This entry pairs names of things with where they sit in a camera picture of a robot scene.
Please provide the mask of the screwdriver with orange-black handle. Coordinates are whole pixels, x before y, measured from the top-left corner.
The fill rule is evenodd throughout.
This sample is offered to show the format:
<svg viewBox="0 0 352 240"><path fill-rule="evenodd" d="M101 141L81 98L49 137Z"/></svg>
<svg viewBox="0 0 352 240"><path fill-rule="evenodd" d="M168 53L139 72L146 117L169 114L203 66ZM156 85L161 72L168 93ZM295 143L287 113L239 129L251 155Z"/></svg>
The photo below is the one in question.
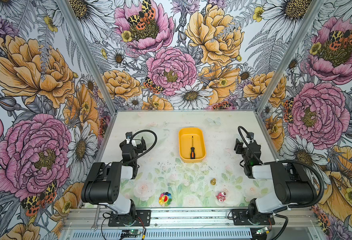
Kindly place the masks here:
<svg viewBox="0 0 352 240"><path fill-rule="evenodd" d="M196 154L195 154L195 147L194 147L194 137L192 136L190 159L194 160L195 158L196 158Z"/></svg>

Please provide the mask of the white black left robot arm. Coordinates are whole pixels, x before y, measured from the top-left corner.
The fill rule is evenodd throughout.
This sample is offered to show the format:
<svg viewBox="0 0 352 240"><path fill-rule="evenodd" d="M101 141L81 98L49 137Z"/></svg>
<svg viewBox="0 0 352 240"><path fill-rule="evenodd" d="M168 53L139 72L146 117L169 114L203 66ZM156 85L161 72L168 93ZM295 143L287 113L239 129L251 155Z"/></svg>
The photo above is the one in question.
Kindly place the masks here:
<svg viewBox="0 0 352 240"><path fill-rule="evenodd" d="M121 181L137 177L138 157L147 150L144 138L135 137L135 134L128 132L126 139L120 143L121 161L94 163L82 188L81 200L84 203L111 210L112 226L132 226L139 220L134 201L120 193Z"/></svg>

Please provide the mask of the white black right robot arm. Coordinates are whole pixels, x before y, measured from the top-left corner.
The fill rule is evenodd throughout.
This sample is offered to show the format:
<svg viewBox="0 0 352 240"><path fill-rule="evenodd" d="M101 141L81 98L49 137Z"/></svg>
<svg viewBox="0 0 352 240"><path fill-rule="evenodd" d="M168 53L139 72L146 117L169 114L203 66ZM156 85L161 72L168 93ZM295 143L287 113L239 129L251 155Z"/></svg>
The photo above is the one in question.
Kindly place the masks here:
<svg viewBox="0 0 352 240"><path fill-rule="evenodd" d="M323 177L311 166L294 160L261 161L261 145L254 134L238 128L240 139L234 150L242 156L240 166L245 175L254 180L271 180L273 189L260 198L254 198L246 209L233 209L229 217L234 225L273 224L279 212L295 208L309 208L324 195Z"/></svg>

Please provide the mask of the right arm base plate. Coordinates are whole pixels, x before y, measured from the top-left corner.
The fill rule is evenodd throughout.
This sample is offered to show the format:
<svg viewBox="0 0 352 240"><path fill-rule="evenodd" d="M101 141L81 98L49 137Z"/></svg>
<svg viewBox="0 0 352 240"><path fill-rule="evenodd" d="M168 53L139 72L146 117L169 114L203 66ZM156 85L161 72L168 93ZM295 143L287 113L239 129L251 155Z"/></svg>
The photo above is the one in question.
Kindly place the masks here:
<svg viewBox="0 0 352 240"><path fill-rule="evenodd" d="M273 226L275 220L272 215L259 212L251 213L246 209L234 209L231 211L235 226Z"/></svg>

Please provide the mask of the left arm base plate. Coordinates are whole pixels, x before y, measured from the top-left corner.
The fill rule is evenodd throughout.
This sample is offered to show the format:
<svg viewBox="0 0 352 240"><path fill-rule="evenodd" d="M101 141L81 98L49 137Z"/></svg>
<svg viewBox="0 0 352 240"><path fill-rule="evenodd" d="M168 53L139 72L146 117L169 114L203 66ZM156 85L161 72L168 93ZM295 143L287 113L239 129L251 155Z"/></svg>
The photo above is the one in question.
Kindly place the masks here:
<svg viewBox="0 0 352 240"><path fill-rule="evenodd" d="M130 212L126 215L117 215L110 217L109 227L149 227L151 221L151 210L136 210L136 213Z"/></svg>

